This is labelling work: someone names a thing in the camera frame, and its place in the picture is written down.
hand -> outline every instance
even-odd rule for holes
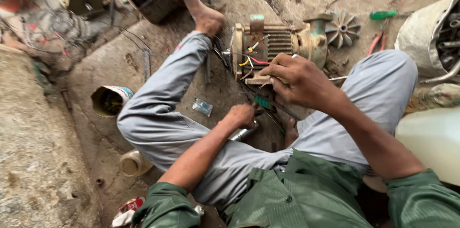
[[[342,90],[334,86],[313,62],[297,56],[280,53],[270,66],[261,70],[261,76],[272,76],[273,89],[286,102],[306,108],[314,108],[326,114],[337,107],[337,102],[347,99]],[[279,79],[289,82],[283,84]]]
[[[254,128],[254,114],[257,108],[257,103],[254,102],[252,105],[240,104],[230,108],[227,115],[222,120],[229,124],[234,124],[236,128]]]

plastic bottle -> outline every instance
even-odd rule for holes
[[[142,175],[152,167],[153,164],[137,149],[123,154],[120,158],[120,172],[126,177]]]
[[[396,127],[396,139],[441,181],[460,186],[460,107],[408,114]]]

man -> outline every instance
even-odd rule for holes
[[[228,140],[253,125],[251,105],[232,107],[212,130],[174,112],[224,24],[200,0],[184,2],[196,30],[118,117],[124,137],[165,171],[134,223],[145,217],[143,227],[199,227],[186,199],[192,193],[223,211],[228,227],[371,227],[353,198],[371,166],[387,180],[396,227],[460,226],[460,195],[393,137],[417,80],[406,54],[361,60],[342,89],[305,58],[279,54],[261,75],[288,103],[317,112],[297,124],[299,137],[285,150],[264,152]]]

shirt sleeve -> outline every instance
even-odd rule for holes
[[[432,169],[386,184],[395,228],[460,227],[460,195],[444,187]]]
[[[187,200],[187,191],[167,182],[153,184],[144,204],[148,210],[142,228],[194,228],[200,216]]]

green screwdriver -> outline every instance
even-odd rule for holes
[[[374,20],[378,20],[378,19],[391,18],[391,17],[394,17],[396,15],[401,15],[401,14],[411,14],[413,12],[414,11],[398,12],[397,10],[382,11],[382,12],[371,12],[371,14],[369,14],[369,18],[374,19]]]

